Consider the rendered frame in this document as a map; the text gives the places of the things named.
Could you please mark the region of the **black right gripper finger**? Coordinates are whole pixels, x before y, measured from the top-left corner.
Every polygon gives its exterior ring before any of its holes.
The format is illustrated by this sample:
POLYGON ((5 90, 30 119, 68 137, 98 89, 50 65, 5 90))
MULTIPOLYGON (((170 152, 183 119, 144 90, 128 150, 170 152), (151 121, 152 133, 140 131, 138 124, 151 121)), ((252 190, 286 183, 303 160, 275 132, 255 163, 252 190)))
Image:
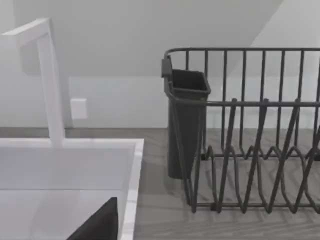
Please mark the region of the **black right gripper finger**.
POLYGON ((118 198, 111 197, 66 240, 118 240, 118 198))

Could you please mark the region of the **white sink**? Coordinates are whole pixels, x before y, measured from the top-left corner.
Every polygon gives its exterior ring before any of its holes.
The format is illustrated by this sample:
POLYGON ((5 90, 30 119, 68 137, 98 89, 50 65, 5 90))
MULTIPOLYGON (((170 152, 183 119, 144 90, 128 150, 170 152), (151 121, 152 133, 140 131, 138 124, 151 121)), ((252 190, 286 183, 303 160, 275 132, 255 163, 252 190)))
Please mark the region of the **white sink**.
POLYGON ((66 240, 117 197, 118 240, 134 240, 142 138, 0 138, 0 240, 66 240))

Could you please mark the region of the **dark grey utensil cup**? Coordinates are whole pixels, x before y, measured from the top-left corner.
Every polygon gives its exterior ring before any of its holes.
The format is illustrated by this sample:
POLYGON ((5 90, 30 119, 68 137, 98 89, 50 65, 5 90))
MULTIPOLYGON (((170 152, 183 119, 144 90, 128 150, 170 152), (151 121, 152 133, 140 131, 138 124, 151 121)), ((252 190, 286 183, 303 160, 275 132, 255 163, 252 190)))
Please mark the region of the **dark grey utensil cup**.
MULTIPOLYGON (((210 84, 204 73, 200 71, 173 69, 172 83, 173 95, 181 99, 206 101, 211 93, 210 84)), ((183 103, 177 103, 175 106, 187 177, 189 178, 197 149, 200 109, 204 108, 199 105, 183 103)), ((167 171, 168 176, 172 179, 182 178, 171 106, 168 107, 167 171)))

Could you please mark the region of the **tall white tap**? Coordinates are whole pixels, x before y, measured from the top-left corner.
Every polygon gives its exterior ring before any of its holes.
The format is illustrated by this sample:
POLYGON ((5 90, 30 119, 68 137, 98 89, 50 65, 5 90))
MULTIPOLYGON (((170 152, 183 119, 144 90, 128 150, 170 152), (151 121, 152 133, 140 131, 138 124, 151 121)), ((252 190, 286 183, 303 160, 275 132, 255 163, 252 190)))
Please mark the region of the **tall white tap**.
POLYGON ((36 20, 0 34, 0 46, 19 48, 35 41, 40 64, 50 143, 61 148, 65 141, 62 98, 56 51, 49 18, 36 20))

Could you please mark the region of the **white wall outlet plate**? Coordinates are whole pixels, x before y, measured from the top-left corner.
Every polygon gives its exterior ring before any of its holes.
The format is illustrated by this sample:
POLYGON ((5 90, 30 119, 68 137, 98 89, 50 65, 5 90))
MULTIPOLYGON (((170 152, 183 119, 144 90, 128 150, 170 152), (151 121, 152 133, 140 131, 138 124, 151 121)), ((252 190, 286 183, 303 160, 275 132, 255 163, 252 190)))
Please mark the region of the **white wall outlet plate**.
POLYGON ((86 98, 72 98, 70 100, 70 108, 73 120, 83 120, 88 117, 86 98))

